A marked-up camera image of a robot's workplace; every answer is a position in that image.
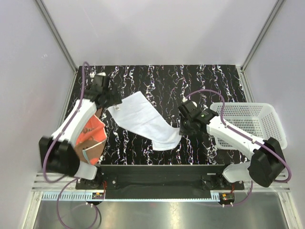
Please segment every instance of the white cloth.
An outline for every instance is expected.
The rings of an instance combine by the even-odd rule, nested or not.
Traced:
[[[174,149],[181,140],[179,128],[171,127],[141,92],[124,99],[108,111],[117,125],[152,140],[152,149]]]

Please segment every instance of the black marble table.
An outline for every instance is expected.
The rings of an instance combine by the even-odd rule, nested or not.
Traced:
[[[205,88],[220,92],[226,102],[246,102],[234,65],[144,65],[92,66],[96,73],[105,72],[118,85],[122,98],[141,91],[162,117],[173,127],[179,126],[178,106],[189,93]],[[90,82],[86,68],[86,85]],[[74,84],[66,116],[81,91],[81,67]],[[199,107],[220,102],[210,93],[192,96]],[[204,165],[240,163],[247,159],[236,150],[217,149],[213,137],[202,134],[183,136],[175,149],[153,151],[152,142],[117,126],[108,111],[101,120],[108,136],[100,159],[107,165]]]

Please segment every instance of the plastic basket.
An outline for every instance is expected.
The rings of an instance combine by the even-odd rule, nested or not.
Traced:
[[[211,110],[220,115],[222,103],[213,103]],[[286,135],[275,109],[270,104],[262,103],[225,103],[224,119],[238,128],[264,139],[273,137],[281,148],[287,147]],[[220,138],[215,138],[219,149],[234,149]]]

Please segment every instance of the white wall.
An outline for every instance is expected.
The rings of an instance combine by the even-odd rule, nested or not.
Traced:
[[[33,0],[0,1],[0,228],[20,228],[72,70]]]
[[[78,65],[241,65],[276,0],[44,2]]]
[[[246,75],[256,102],[270,103],[287,135],[289,185],[305,226],[305,1],[288,0],[255,53]]]

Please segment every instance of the reflective metal surface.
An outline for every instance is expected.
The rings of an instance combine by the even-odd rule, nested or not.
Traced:
[[[245,197],[236,194],[236,202]],[[82,202],[60,202],[60,214],[71,228],[86,228],[95,211]],[[203,203],[103,202],[98,205],[103,229],[287,229],[288,225],[276,193],[253,193],[238,207],[207,207]],[[35,229],[62,228],[56,215],[56,201],[42,201]]]

